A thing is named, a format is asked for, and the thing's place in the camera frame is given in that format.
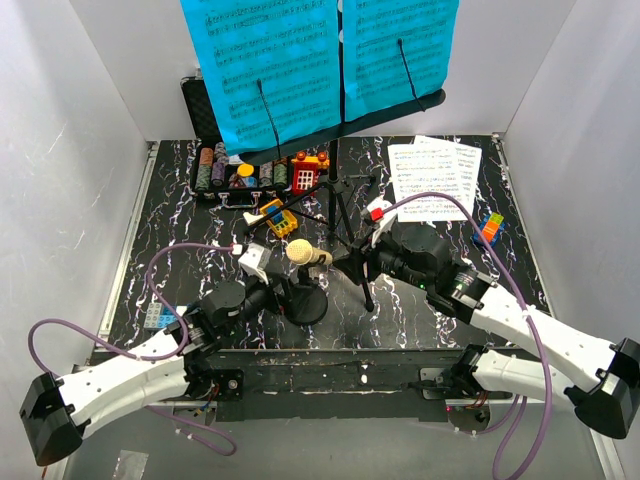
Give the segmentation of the blue sheet music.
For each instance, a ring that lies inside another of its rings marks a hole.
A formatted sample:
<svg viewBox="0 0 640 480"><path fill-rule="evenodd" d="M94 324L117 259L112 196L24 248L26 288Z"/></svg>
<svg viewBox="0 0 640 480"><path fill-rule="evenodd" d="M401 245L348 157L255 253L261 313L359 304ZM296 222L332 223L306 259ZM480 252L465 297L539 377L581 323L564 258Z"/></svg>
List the blue sheet music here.
<svg viewBox="0 0 640 480"><path fill-rule="evenodd" d="M439 90L448 75L459 3L342 3L345 119Z"/></svg>
<svg viewBox="0 0 640 480"><path fill-rule="evenodd" d="M264 151L341 121L334 1L184 1L230 154Z"/></svg>

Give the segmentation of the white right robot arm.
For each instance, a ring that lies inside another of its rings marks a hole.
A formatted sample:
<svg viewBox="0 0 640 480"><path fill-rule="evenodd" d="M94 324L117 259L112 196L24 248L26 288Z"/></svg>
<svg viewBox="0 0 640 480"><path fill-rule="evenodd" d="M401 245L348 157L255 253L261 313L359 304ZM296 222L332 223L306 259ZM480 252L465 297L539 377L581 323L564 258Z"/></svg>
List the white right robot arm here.
<svg viewBox="0 0 640 480"><path fill-rule="evenodd" d="M594 337L520 305L490 276L455 259L428 226L410 227L399 239L374 233L334 265L355 284L385 274L419 288L439 313L534 355L532 361L510 359L486 347L467 347L449 373L460 395L471 398L486 390L549 399L604 436L628 436L639 411L639 344L633 339Z"/></svg>

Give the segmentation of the orange green blue block toy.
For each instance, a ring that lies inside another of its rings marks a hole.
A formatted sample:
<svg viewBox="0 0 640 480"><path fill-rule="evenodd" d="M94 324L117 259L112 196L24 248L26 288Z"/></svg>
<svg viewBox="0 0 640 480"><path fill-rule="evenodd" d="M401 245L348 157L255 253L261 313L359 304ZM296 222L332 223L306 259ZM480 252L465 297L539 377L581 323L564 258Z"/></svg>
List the orange green blue block toy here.
<svg viewBox="0 0 640 480"><path fill-rule="evenodd" d="M506 222L504 216L499 213L493 212L487 214L483 218L479 228L482 233L481 236L491 247L494 247L500 240L505 226ZM483 247L484 243L480 239L481 236L477 232L475 232L472 236L472 242L477 246Z"/></svg>

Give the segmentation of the black music stand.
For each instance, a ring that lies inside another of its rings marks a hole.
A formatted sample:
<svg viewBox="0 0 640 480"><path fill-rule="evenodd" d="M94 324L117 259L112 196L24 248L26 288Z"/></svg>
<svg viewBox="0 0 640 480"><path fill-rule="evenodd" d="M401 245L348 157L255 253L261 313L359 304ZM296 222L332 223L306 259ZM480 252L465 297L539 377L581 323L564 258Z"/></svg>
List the black music stand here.
<svg viewBox="0 0 640 480"><path fill-rule="evenodd" d="M346 137L353 133L359 133L363 130L379 126L383 123L397 120L399 118L415 114L418 112L424 112L428 109L434 108L442 104L445 100L445 92L441 87L436 92L425 95L415 101L409 101L403 104L396 105L381 111L376 111L367 114L359 119L353 121L347 121L345 119L345 89L343 81L343 32L342 32L342 3L340 2L337 8L337 20L340 28L339 32L339 47L337 52L337 58L340 61L340 121L339 123L321 129L319 127L313 128L311 131L305 133L302 136L297 136L286 142L276 140L274 144L266 149L255 151L243 151L240 154L242 160L248 162L254 166L261 166L269 160L276 160L285 154L297 153L304 148L314 145L320 142L327 142L329 144L329 152L332 158L332 163L329 167L328 179L325 183L329 189L329 229L331 231L336 230L338 224L346 223L347 210L346 203L341 193L340 181L344 180L344 175L341 170L341 163L339 161L339 141L341 138Z"/></svg>

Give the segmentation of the blue grey block stack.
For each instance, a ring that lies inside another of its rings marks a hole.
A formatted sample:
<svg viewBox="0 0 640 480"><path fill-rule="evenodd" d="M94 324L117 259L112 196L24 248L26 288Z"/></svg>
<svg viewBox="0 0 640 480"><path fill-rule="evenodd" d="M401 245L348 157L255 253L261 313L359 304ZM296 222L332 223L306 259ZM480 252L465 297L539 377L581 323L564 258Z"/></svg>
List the blue grey block stack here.
<svg viewBox="0 0 640 480"><path fill-rule="evenodd" d="M146 330L162 330L176 322L171 310L160 302L151 302L146 310L143 327Z"/></svg>

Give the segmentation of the blue sheet music right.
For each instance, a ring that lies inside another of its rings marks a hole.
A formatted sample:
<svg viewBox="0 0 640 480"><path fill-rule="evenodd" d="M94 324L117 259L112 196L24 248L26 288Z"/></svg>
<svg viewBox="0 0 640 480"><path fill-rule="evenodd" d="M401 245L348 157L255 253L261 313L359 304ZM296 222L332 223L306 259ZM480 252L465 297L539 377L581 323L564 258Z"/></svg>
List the blue sheet music right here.
<svg viewBox="0 0 640 480"><path fill-rule="evenodd" d="M448 75L459 3L342 3L345 119L439 90Z"/></svg>

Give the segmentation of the red yellow toy block house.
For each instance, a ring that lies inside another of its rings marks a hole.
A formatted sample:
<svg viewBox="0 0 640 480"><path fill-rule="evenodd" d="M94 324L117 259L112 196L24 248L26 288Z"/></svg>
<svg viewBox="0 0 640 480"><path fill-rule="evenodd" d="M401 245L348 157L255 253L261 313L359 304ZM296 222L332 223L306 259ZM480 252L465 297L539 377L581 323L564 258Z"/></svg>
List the red yellow toy block house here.
<svg viewBox="0 0 640 480"><path fill-rule="evenodd" d="M292 160L292 164L292 193L300 195L315 186L319 177L329 170L330 159L326 151L320 151L315 155L299 151Z"/></svg>

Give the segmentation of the white sheet music page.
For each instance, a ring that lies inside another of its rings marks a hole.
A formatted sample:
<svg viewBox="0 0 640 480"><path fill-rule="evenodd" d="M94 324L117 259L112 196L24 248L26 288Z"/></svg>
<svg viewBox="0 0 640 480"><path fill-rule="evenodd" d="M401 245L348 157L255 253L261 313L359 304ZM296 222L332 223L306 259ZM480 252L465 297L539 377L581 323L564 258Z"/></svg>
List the white sheet music page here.
<svg viewBox="0 0 640 480"><path fill-rule="evenodd" d="M469 189L463 186L453 142L428 138L413 144L391 144L387 151L396 202L424 192L443 193L472 212L473 203L469 202ZM395 212L401 223L467 220L454 203L440 197L413 200Z"/></svg>

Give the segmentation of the white sheet music page under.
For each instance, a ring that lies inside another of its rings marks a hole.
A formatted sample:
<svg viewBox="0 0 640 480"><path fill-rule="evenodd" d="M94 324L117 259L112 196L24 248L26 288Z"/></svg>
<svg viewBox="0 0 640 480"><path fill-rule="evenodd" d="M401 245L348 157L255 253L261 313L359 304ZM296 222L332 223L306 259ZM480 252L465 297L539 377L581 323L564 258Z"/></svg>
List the white sheet music page under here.
<svg viewBox="0 0 640 480"><path fill-rule="evenodd" d="M482 149L462 144L459 141L449 141L424 135L416 135L414 138L414 144L448 147L455 151L461 186L465 194L464 205L466 210L469 213L472 213L475 205Z"/></svg>

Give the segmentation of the black microphone stand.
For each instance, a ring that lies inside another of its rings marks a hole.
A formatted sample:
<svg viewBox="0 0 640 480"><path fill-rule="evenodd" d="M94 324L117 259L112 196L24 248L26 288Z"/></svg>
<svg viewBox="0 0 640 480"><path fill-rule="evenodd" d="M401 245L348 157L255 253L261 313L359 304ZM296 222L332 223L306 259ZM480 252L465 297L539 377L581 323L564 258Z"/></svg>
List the black microphone stand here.
<svg viewBox="0 0 640 480"><path fill-rule="evenodd" d="M297 270L297 281L289 281L288 306L285 317L301 327L319 323L328 310L328 297L319 283L310 276L307 266Z"/></svg>

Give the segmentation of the white toy block piece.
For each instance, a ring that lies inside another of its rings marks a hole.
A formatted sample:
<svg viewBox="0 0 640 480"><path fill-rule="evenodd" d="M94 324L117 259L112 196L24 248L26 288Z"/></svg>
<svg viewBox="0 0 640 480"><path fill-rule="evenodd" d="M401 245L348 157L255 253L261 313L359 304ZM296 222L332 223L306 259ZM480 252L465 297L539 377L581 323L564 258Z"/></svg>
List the white toy block piece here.
<svg viewBox="0 0 640 480"><path fill-rule="evenodd" d="M252 213L249 213L249 212L244 212L243 213L243 219L244 219L245 223L248 226L252 226L252 225L256 224L257 222L259 222L263 218L264 218L264 215L261 214L261 213L258 213L258 214L252 214Z"/></svg>

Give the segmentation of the blue sheet music left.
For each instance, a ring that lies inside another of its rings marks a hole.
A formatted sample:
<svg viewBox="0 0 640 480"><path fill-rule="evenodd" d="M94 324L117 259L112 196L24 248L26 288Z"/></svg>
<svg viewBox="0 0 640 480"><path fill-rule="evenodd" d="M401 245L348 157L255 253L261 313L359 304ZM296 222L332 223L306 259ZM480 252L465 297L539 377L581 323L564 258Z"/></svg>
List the blue sheet music left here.
<svg viewBox="0 0 640 480"><path fill-rule="evenodd" d="M334 1L184 1L230 154L264 151L341 121Z"/></svg>

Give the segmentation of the black poker chip case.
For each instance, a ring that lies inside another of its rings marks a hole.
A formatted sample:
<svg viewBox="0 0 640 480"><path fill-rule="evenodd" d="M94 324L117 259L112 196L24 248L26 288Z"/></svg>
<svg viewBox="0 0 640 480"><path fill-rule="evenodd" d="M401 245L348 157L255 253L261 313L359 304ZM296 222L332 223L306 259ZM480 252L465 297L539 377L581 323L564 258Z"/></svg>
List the black poker chip case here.
<svg viewBox="0 0 640 480"><path fill-rule="evenodd" d="M204 80L185 77L180 89L197 139L189 170L189 190L195 199L217 201L230 209L253 209L292 190L293 167L287 157L255 166L252 176L240 177L239 165L228 164L231 155L223 144Z"/></svg>

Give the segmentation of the yellow blue block toy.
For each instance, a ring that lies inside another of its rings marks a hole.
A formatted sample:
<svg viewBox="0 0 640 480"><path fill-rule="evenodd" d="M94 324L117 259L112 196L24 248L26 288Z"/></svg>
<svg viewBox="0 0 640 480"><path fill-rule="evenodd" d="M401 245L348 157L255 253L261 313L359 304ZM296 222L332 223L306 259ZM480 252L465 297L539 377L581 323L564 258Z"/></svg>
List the yellow blue block toy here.
<svg viewBox="0 0 640 480"><path fill-rule="evenodd" d="M259 212L268 215L283 205L283 202L276 198L259 208ZM283 239L298 228L296 217L289 210L282 210L267 221L267 225L279 238Z"/></svg>

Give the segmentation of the yellow dealer button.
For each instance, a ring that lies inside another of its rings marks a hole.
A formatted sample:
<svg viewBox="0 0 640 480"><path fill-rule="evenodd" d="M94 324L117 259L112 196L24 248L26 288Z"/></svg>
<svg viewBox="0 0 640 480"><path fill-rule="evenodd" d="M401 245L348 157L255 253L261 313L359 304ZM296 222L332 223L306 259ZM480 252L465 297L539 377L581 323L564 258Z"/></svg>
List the yellow dealer button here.
<svg viewBox="0 0 640 480"><path fill-rule="evenodd" d="M254 167L247 163L242 163L237 167L237 174L240 177L246 178L252 176L254 173Z"/></svg>

